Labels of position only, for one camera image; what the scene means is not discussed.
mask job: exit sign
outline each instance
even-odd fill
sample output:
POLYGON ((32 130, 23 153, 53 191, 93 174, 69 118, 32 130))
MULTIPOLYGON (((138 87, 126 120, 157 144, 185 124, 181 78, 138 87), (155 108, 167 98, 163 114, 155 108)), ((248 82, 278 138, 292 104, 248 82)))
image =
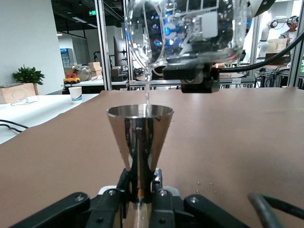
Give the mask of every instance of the exit sign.
POLYGON ((90 16, 96 15, 96 10, 89 11, 89 15, 90 15, 90 16))

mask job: person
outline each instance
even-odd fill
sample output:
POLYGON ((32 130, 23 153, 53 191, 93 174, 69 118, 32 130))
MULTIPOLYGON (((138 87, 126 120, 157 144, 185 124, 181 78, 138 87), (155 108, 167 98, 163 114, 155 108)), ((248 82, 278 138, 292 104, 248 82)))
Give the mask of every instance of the person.
POLYGON ((296 18, 296 17, 297 16, 292 16, 291 18, 288 19, 287 26, 289 27, 289 30, 282 33, 279 37, 279 39, 284 39, 284 38, 287 39, 286 47, 288 45, 290 45, 290 43, 292 43, 296 38, 296 28, 298 27, 298 23, 297 22, 295 22, 295 23, 292 22, 292 19, 296 18))

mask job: potted plant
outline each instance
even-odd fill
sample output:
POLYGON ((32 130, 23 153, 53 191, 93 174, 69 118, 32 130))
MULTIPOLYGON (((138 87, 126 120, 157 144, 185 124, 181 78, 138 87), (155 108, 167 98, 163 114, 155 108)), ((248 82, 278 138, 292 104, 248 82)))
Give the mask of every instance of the potted plant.
POLYGON ((25 67, 19 68, 16 73, 12 73, 16 82, 19 83, 33 83, 36 95, 39 95, 38 85, 43 85, 42 79, 45 78, 41 71, 36 71, 36 69, 25 67))

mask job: ceiling light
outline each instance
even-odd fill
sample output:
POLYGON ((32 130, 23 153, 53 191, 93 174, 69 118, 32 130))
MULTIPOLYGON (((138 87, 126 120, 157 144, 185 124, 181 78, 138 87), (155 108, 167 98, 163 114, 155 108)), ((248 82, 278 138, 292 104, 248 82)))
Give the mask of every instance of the ceiling light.
POLYGON ((87 23, 85 20, 82 20, 82 19, 80 19, 80 18, 78 18, 78 17, 72 17, 73 19, 75 19, 75 20, 78 20, 78 21, 80 21, 80 22, 82 22, 82 23, 87 23))
POLYGON ((93 24, 88 24, 89 26, 92 26, 93 28, 96 28, 97 26, 96 25, 93 25, 93 24))

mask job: white table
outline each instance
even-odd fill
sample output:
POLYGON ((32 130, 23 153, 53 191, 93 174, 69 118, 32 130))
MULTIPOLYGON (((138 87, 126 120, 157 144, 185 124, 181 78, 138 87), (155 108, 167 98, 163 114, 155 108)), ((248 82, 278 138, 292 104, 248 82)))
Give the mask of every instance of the white table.
MULTIPOLYGON (((90 100, 98 94, 83 94, 83 101, 90 100)), ((11 106, 10 104, 0 104, 0 119, 13 121, 27 127, 42 124, 53 119, 60 113, 64 113, 80 104, 73 104, 70 95, 42 95, 35 96, 38 101, 27 105, 11 106)), ((19 130, 22 127, 8 124, 19 130)), ((18 133, 5 126, 0 126, 0 144, 15 137, 18 133)))

